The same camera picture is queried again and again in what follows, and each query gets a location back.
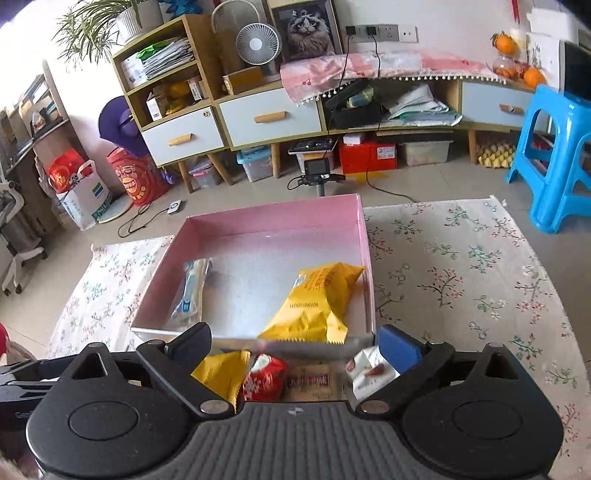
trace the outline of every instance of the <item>purple hat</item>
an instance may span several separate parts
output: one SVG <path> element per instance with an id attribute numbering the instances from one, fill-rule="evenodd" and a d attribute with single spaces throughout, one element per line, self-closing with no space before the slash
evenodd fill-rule
<path id="1" fill-rule="evenodd" d="M 124 96 L 107 102 L 99 115 L 99 135 L 136 157 L 150 154 Z"/>

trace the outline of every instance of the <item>blue gripper pad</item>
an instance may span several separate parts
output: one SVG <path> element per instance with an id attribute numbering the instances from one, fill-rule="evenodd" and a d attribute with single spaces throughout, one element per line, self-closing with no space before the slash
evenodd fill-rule
<path id="1" fill-rule="evenodd" d="M 378 331 L 378 348 L 382 356 L 400 374 L 423 358 L 424 345 L 392 325 Z"/>

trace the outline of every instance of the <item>wooden drawer handle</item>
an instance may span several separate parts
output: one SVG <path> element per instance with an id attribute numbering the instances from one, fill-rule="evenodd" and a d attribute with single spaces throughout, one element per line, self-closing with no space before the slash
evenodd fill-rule
<path id="1" fill-rule="evenodd" d="M 275 112 L 275 113 L 268 113 L 266 115 L 259 115 L 255 117 L 256 124 L 268 124 L 270 122 L 276 122 L 278 120 L 283 120 L 287 116 L 287 112 Z"/>
<path id="2" fill-rule="evenodd" d="M 525 114 L 525 110 L 523 110 L 522 108 L 520 108 L 518 106 L 500 104 L 499 105 L 499 108 L 501 110 L 503 110 L 505 113 L 513 113 L 515 115 L 523 115 L 523 114 Z"/>
<path id="3" fill-rule="evenodd" d="M 177 145 L 183 145 L 184 143 L 190 142 L 193 138 L 193 134 L 181 135 L 180 137 L 173 138 L 168 141 L 169 147 L 176 147 Z"/>

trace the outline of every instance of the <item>white drawer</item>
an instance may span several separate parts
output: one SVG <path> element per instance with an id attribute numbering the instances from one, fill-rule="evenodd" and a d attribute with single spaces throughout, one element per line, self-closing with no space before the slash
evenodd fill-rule
<path id="1" fill-rule="evenodd" d="M 487 83 L 462 82 L 462 115 L 469 122 L 521 128 L 533 93 Z M 514 113 L 502 110 L 506 106 Z M 536 130 L 546 130 L 548 115 L 540 112 Z"/>
<path id="2" fill-rule="evenodd" d="M 174 146 L 168 144 L 189 134 L 191 138 L 184 143 Z M 158 166 L 224 146 L 211 107 L 156 125 L 142 132 L 142 135 Z"/>
<path id="3" fill-rule="evenodd" d="M 322 130 L 316 103 L 297 106 L 283 88 L 229 100 L 221 103 L 220 109 L 234 147 Z M 267 123 L 255 122 L 257 116 L 276 112 L 286 112 L 285 117 Z"/>

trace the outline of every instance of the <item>blue plastic stool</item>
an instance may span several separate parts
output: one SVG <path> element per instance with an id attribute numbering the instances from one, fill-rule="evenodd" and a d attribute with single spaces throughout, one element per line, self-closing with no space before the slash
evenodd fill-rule
<path id="1" fill-rule="evenodd" d="M 556 131 L 552 151 L 531 146 L 540 111 L 552 117 Z M 591 177 L 579 163 L 581 148 L 590 138 L 591 102 L 539 85 L 525 115 L 507 182 L 519 173 L 530 186 L 534 195 L 530 219 L 545 233 L 557 233 L 567 215 L 591 216 L 591 197 L 573 194 L 578 180 L 591 189 Z M 531 159 L 550 162 L 545 177 Z"/>

